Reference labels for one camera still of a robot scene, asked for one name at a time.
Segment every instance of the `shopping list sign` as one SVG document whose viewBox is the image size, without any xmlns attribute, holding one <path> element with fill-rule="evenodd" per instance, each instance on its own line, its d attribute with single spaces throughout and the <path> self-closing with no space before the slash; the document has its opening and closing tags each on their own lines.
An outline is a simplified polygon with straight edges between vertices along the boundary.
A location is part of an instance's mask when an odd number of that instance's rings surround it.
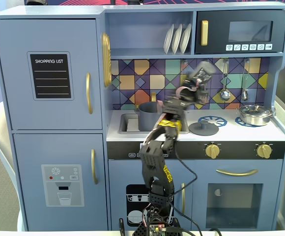
<svg viewBox="0 0 285 236">
<path fill-rule="evenodd" d="M 67 54 L 30 54 L 35 97 L 71 98 Z"/>
</svg>

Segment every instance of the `ice dispenser panel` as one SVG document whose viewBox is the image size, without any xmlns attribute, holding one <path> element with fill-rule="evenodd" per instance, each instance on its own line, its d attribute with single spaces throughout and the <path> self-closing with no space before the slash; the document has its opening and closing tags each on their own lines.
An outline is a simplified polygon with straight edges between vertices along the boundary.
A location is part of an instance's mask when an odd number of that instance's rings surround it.
<svg viewBox="0 0 285 236">
<path fill-rule="evenodd" d="M 45 202 L 48 207 L 83 207 L 81 165 L 42 165 Z"/>
</svg>

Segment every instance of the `gray pot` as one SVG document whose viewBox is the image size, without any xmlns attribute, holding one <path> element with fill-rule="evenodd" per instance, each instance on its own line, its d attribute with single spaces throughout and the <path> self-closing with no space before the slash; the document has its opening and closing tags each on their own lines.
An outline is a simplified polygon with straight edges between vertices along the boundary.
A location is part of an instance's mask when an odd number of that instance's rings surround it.
<svg viewBox="0 0 285 236">
<path fill-rule="evenodd" d="M 269 123 L 270 118 L 276 115 L 276 111 L 272 112 L 270 109 L 259 105 L 249 105 L 240 107 L 240 118 L 247 124 L 263 126 Z"/>
<path fill-rule="evenodd" d="M 157 111 L 157 102 L 145 102 L 136 109 L 138 114 L 138 129 L 140 131 L 151 131 L 160 118 Z"/>
</svg>

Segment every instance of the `toy kitchen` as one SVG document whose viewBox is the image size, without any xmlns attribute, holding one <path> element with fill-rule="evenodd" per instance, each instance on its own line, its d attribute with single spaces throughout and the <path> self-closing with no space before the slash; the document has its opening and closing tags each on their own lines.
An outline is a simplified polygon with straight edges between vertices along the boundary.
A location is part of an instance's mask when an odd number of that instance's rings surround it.
<svg viewBox="0 0 285 236">
<path fill-rule="evenodd" d="M 285 182 L 274 108 L 284 3 L 0 12 L 0 85 L 25 229 L 118 230 L 123 218 L 135 230 L 149 201 L 140 148 L 150 128 L 141 125 L 160 116 L 142 105 L 160 104 L 203 62 L 214 70 L 208 101 L 185 110 L 176 145 L 198 179 L 174 206 L 202 230 L 274 230 Z M 174 153 L 164 157 L 175 190 L 195 178 Z"/>
</svg>

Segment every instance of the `circuit board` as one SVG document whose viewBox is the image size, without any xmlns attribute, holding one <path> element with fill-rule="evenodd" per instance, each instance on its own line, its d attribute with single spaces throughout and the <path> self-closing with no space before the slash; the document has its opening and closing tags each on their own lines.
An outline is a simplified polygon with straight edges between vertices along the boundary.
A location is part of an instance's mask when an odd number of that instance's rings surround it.
<svg viewBox="0 0 285 236">
<path fill-rule="evenodd" d="M 164 224 L 149 225 L 149 236 L 166 236 L 167 228 Z"/>
</svg>

